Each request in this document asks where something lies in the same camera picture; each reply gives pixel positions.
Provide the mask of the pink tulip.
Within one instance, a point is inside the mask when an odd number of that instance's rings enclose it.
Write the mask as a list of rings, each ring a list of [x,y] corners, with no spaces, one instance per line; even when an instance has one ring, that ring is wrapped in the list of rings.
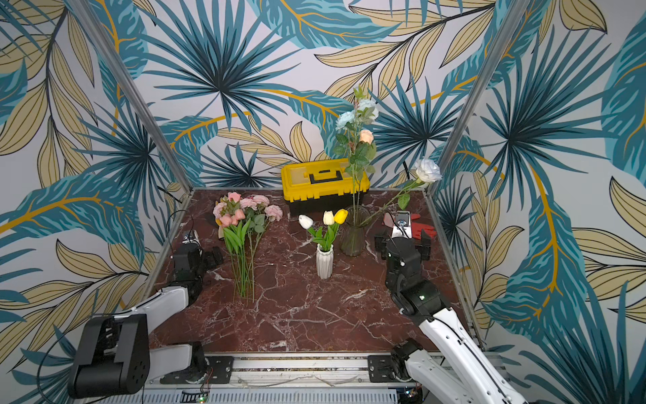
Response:
[[[240,298],[247,298],[249,275],[247,271],[246,240],[249,224],[238,223],[224,229],[225,246],[230,254],[235,278],[235,291]]]
[[[247,257],[247,233],[250,224],[247,219],[239,219],[235,225],[235,234],[237,237],[235,247],[235,266],[234,274],[236,278],[237,293],[240,298],[247,299],[250,297],[252,289],[252,280],[249,269],[249,258]]]
[[[221,228],[223,230],[223,237],[225,246],[230,254],[231,267],[235,278],[235,290],[240,297],[245,296],[244,278],[242,274],[243,264],[243,242],[242,229],[240,223],[236,221],[235,217],[224,215],[220,218]]]

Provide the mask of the large pink rose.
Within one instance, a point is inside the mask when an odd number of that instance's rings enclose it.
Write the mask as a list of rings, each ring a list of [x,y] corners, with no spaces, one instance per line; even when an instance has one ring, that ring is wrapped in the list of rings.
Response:
[[[235,215],[238,210],[244,211],[246,206],[242,203],[244,198],[237,192],[229,192],[220,199],[220,214]]]

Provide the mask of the white rose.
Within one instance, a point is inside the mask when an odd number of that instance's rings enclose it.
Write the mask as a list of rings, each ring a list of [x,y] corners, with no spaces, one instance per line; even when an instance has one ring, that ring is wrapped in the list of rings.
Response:
[[[409,180],[400,191],[388,200],[379,210],[369,215],[367,218],[359,222],[360,226],[370,224],[370,222],[379,215],[383,215],[390,208],[391,205],[397,206],[404,210],[410,202],[410,193],[413,190],[424,188],[427,185],[439,182],[442,179],[442,172],[439,165],[432,158],[423,158],[418,160],[414,166],[414,178]]]

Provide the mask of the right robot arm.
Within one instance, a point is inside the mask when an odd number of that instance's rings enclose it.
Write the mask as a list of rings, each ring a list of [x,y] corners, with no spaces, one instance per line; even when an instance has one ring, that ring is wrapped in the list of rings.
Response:
[[[437,286],[422,276],[430,247],[407,237],[378,235],[375,248],[386,265],[386,287],[392,301],[419,327],[451,366],[446,370],[412,338],[391,351],[394,376],[412,380],[442,403],[525,403],[469,335]]]

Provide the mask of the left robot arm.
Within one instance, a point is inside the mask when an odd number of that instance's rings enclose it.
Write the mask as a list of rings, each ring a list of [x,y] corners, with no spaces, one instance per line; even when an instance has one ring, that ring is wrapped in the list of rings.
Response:
[[[149,336],[198,300],[205,274],[222,266],[223,253],[218,247],[204,250],[198,242],[185,242],[172,259],[170,284],[130,309],[98,316],[84,326],[67,382],[71,398],[133,395],[166,375],[196,380],[208,375],[201,343],[152,349]]]

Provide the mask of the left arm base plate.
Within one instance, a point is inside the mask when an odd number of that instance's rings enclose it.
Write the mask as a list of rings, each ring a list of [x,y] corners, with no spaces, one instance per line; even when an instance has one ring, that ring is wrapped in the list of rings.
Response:
[[[234,357],[233,356],[206,356],[207,371],[205,385],[227,385],[230,383]]]

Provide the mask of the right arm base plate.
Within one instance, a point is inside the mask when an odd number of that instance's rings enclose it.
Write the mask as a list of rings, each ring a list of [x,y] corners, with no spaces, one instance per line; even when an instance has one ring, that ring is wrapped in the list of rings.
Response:
[[[368,376],[372,383],[403,382],[400,360],[392,355],[369,355]]]

